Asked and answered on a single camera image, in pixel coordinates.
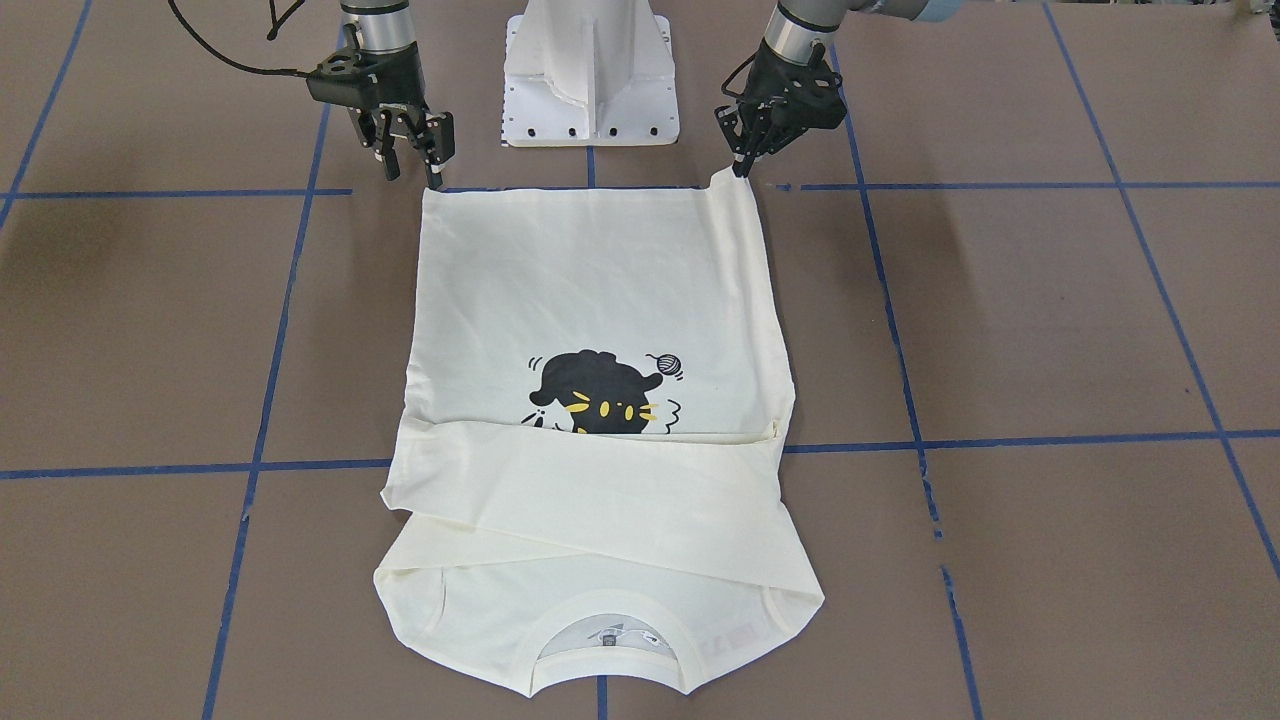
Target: wire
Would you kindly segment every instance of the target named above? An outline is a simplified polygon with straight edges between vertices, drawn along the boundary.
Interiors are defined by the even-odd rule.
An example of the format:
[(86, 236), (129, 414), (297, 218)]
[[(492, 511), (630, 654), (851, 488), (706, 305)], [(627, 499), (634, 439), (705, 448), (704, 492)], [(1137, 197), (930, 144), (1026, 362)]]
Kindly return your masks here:
[(284, 23), (288, 22), (289, 17), (292, 17), (293, 13), (296, 13), (298, 10), (298, 8), (301, 8), (302, 4), (306, 3), (306, 1), (307, 0), (296, 0), (292, 5), (289, 5), (289, 8), (287, 10), (284, 10), (284, 14), (280, 15), (279, 19), (276, 19), (276, 17), (275, 17), (275, 0), (269, 0), (269, 4), (271, 5), (271, 29), (268, 31), (266, 38), (269, 41), (270, 40), (275, 40), (275, 36), (280, 33), (280, 28), (284, 27)]
[(212, 55), (214, 58), (218, 58), (219, 60), (227, 63), (228, 65), (236, 68), (237, 70), (253, 73), (256, 76), (307, 77), (307, 73), (293, 68), (255, 68), (252, 65), (237, 63), (236, 60), (232, 60), (227, 55), (223, 55), (221, 53), (215, 50), (214, 46), (210, 45), (207, 41), (205, 41), (204, 37), (200, 37), (200, 33), (196, 32), (196, 28), (191, 27), (191, 23), (187, 22), (187, 18), (182, 17), (182, 12), (178, 10), (178, 0), (169, 0), (169, 9), (173, 10), (173, 17), (178, 18), (178, 22), (182, 24), (183, 29), (186, 29), (187, 33), (191, 35), (191, 37), (200, 44), (201, 47), (207, 50), (209, 54)]

